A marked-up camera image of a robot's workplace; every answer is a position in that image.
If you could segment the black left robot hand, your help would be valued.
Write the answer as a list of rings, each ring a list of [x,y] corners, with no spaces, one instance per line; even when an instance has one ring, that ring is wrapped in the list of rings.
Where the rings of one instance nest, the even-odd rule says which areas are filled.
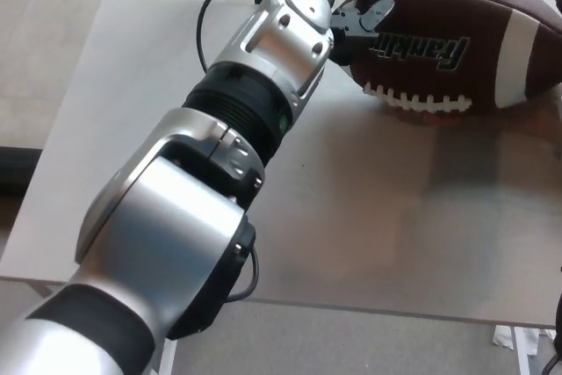
[[[334,46],[329,59],[345,67],[378,38],[378,27],[391,13],[394,0],[350,0],[332,12],[330,28]]]

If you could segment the person's bare hand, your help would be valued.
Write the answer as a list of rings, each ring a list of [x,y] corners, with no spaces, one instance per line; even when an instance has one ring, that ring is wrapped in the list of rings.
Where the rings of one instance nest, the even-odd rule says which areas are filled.
[[[528,103],[524,132],[552,144],[561,143],[561,85]]]

